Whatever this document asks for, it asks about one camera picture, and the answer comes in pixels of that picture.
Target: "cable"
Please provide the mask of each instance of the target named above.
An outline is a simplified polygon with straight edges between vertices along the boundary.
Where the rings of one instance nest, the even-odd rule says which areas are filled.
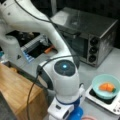
[[[53,22],[51,22],[51,21],[43,20],[43,19],[40,19],[40,18],[34,16],[34,15],[31,14],[30,12],[28,12],[26,9],[24,9],[24,8],[17,2],[17,0],[14,0],[14,1],[15,1],[15,3],[16,3],[22,10],[24,10],[24,11],[25,11],[26,13],[28,13],[30,16],[36,18],[37,20],[41,20],[41,21],[44,21],[44,22],[48,22],[48,23],[52,23],[52,24],[53,24]]]
[[[35,83],[37,82],[38,75],[39,75],[39,74],[37,74],[37,76],[36,76],[36,78],[35,78],[35,81],[33,82],[32,86],[31,86],[31,88],[30,88],[28,97],[27,97],[27,109],[26,109],[26,110],[27,110],[27,119],[28,119],[28,120],[30,120],[30,115],[29,115],[29,99],[30,99],[30,95],[31,95],[32,89],[33,89]]]
[[[27,97],[27,119],[28,119],[28,120],[31,120],[31,119],[30,119],[30,115],[29,115],[29,99],[30,99],[30,95],[31,95],[31,92],[32,92],[32,89],[33,89],[34,85],[35,85],[36,82],[37,82],[37,79],[38,79],[39,74],[42,74],[42,69],[43,69],[48,63],[50,63],[50,62],[53,61],[53,60],[60,59],[60,58],[66,58],[66,57],[73,57],[73,56],[78,56],[78,55],[67,55],[67,56],[61,56],[61,57],[52,58],[52,59],[50,59],[49,61],[47,61],[45,64],[42,65],[40,71],[37,73],[37,76],[36,76],[36,78],[35,78],[32,86],[31,86],[31,88],[30,88],[29,93],[28,93],[28,97]]]

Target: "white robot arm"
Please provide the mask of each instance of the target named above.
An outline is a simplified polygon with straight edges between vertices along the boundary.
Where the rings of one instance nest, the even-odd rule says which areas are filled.
[[[67,45],[63,37],[53,25],[52,21],[43,13],[38,11],[30,0],[0,0],[0,10],[6,23],[13,29],[22,32],[40,32],[45,34],[58,53],[51,57],[51,59],[61,56],[54,61],[49,62],[44,68],[42,78],[46,81],[48,89],[54,89],[56,92],[55,100],[61,106],[73,111],[75,101],[80,99],[80,80],[77,67],[79,66],[78,57]],[[38,70],[47,61],[40,63]],[[66,111],[62,110],[62,116],[54,113],[56,111],[54,103],[49,108],[48,112],[56,119],[66,119]]]

